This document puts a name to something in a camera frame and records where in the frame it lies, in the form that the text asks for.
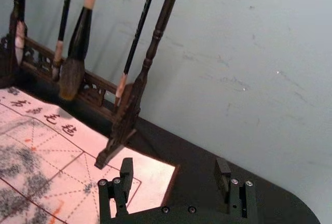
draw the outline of black table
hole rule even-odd
[[[83,103],[64,104],[58,99],[58,93],[50,89],[49,85],[26,77],[18,83],[18,87],[44,101],[60,105],[101,134],[109,134],[111,125],[109,121],[88,110]],[[225,209],[213,175],[216,155],[146,120],[139,119],[136,128],[138,133],[130,139],[127,145],[129,148],[167,163],[180,165],[168,195],[167,205]],[[229,163],[229,166],[232,177],[241,183],[248,179],[255,183],[260,223],[320,223],[312,211],[295,195],[235,164]]]

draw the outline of bolt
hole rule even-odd
[[[247,184],[249,187],[254,185],[251,181],[246,181],[245,184]]]
[[[231,182],[232,182],[233,184],[238,184],[238,183],[239,183],[239,181],[236,180],[235,178],[233,178],[233,179],[231,180]]]
[[[188,207],[188,212],[194,214],[194,213],[196,213],[196,208],[195,207]]]
[[[161,208],[161,211],[162,211],[164,214],[167,214],[167,213],[170,211],[170,209],[169,209],[168,207],[162,207],[162,208]]]
[[[100,180],[100,181],[99,181],[99,185],[101,185],[101,186],[104,186],[106,183],[107,183],[106,180]]]

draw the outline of calligraphy brush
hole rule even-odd
[[[60,66],[61,66],[61,62],[62,62],[63,38],[64,38],[65,30],[66,30],[70,3],[71,3],[71,0],[64,0],[61,23],[60,23],[60,30],[59,30],[59,37],[58,37],[57,47],[56,47],[56,51],[54,53],[54,59],[53,59],[53,63],[52,63],[53,81],[59,80]]]
[[[20,66],[23,59],[24,39],[26,25],[24,23],[25,0],[19,0],[18,19],[15,35],[15,55],[17,64]]]
[[[59,80],[60,97],[67,101],[74,99],[84,78],[84,59],[88,52],[94,2],[95,0],[84,0],[84,6],[69,45],[68,57],[62,65]]]
[[[140,35],[141,35],[142,29],[143,29],[143,25],[144,25],[146,16],[147,16],[149,8],[150,8],[151,1],[152,0],[146,0],[145,1],[144,8],[143,8],[143,11],[142,11],[142,14],[141,14],[141,18],[140,18],[140,21],[139,21],[139,24],[137,26],[137,30],[136,30],[136,33],[135,33],[135,37],[134,37],[133,43],[132,43],[130,51],[129,51],[129,55],[128,55],[128,58],[127,58],[126,65],[124,67],[123,75],[120,79],[120,83],[119,83],[119,85],[117,87],[117,90],[116,90],[116,93],[115,93],[115,102],[114,102],[115,107],[118,105],[119,100],[120,100],[120,98],[123,94],[123,91],[125,89],[128,72],[129,72],[131,62],[132,62],[134,54],[135,54],[137,44],[139,43]]]

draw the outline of chinese character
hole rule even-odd
[[[8,88],[7,92],[12,93],[13,95],[18,95],[20,91],[14,87],[10,87],[10,88]]]
[[[19,107],[22,107],[23,104],[31,104],[30,102],[27,102],[27,101],[11,101],[11,106],[19,106]]]
[[[51,123],[51,124],[56,124],[56,122],[53,122],[52,120],[55,120],[57,117],[60,117],[60,115],[57,114],[51,114],[49,116],[44,115],[44,117],[46,118],[47,122]]]
[[[42,110],[42,108],[39,107],[39,108],[35,108],[35,109],[30,109],[30,110],[26,111],[26,113],[28,113],[28,114],[40,114],[41,110]]]
[[[74,127],[72,124],[67,124],[65,126],[62,126],[62,131],[67,133],[69,136],[74,136],[74,132],[76,132],[76,127]]]

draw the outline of wall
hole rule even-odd
[[[73,32],[83,0],[72,0]],[[54,49],[63,0],[27,0],[29,36]],[[163,0],[153,0],[138,74]],[[11,0],[1,0],[7,31]],[[118,82],[144,0],[97,0],[86,68]],[[141,117],[300,197],[332,218],[330,0],[177,0]]]

